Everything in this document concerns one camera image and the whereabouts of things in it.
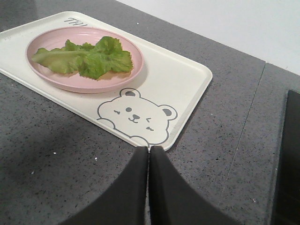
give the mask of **bear illustration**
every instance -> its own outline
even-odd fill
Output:
[[[102,123],[148,147],[165,142],[169,121],[177,118],[173,107],[157,105],[132,88],[122,89],[120,96],[99,105],[97,112]]]

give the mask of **speckled countertop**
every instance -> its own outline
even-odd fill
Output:
[[[213,80],[167,155],[227,215],[270,223],[287,91],[300,91],[300,76],[114,0],[1,4],[1,31],[78,11],[210,68]],[[57,224],[95,200],[129,161],[133,146],[4,75],[0,94],[3,224]]]

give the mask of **serving tray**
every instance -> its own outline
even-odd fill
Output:
[[[32,39],[52,29],[95,27],[117,33],[142,52],[139,75],[98,94],[75,93],[38,77],[26,59]],[[0,33],[0,72],[133,146],[168,150],[212,80],[204,65],[78,12],[62,12]]]

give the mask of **lettuce leaf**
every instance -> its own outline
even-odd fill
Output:
[[[80,76],[98,79],[108,71],[130,72],[131,54],[122,50],[118,39],[103,37],[96,44],[76,45],[70,40],[62,48],[40,48],[31,58],[55,73],[69,74],[78,71]]]

